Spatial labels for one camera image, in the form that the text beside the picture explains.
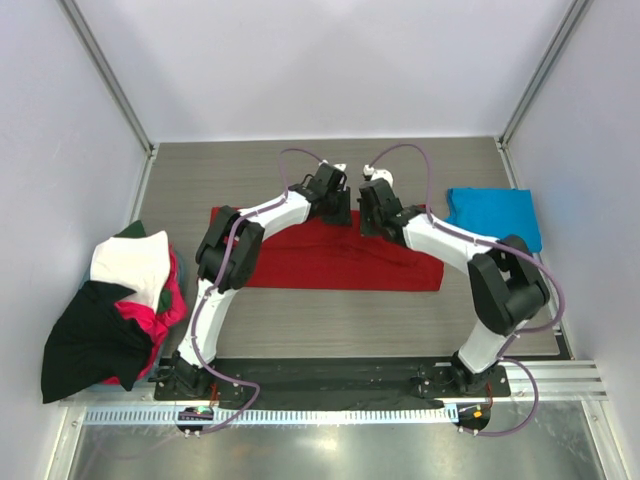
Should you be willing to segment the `red t shirt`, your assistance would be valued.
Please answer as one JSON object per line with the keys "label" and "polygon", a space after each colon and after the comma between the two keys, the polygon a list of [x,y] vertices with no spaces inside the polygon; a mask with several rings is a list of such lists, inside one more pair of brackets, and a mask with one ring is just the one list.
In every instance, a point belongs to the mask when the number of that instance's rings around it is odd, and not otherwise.
{"label": "red t shirt", "polygon": [[303,201],[293,200],[253,216],[264,227],[256,268],[246,285],[253,288],[347,291],[437,292],[444,263],[360,233],[360,213],[349,226],[319,217],[303,223]]}

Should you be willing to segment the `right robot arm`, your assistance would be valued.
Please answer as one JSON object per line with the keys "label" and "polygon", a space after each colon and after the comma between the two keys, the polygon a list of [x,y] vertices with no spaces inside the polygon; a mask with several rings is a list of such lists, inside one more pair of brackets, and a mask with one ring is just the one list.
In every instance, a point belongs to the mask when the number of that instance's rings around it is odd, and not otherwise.
{"label": "right robot arm", "polygon": [[377,174],[367,175],[359,192],[361,220],[374,234],[468,276],[478,320],[452,355],[450,379],[460,394],[477,393],[514,337],[535,331],[527,323],[550,300],[539,263],[517,235],[502,240],[475,235],[425,207],[402,205],[392,184]]}

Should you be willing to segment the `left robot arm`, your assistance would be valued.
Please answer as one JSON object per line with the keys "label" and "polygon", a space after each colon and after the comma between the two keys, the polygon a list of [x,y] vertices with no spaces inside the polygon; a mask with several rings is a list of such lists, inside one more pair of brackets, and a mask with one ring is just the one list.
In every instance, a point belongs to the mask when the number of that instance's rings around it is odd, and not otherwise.
{"label": "left robot arm", "polygon": [[221,207],[195,256],[197,297],[184,338],[155,381],[180,399],[205,397],[215,382],[210,372],[231,303],[253,276],[263,242],[314,218],[351,224],[350,190],[344,164],[323,160],[312,175],[287,186],[260,205]]}

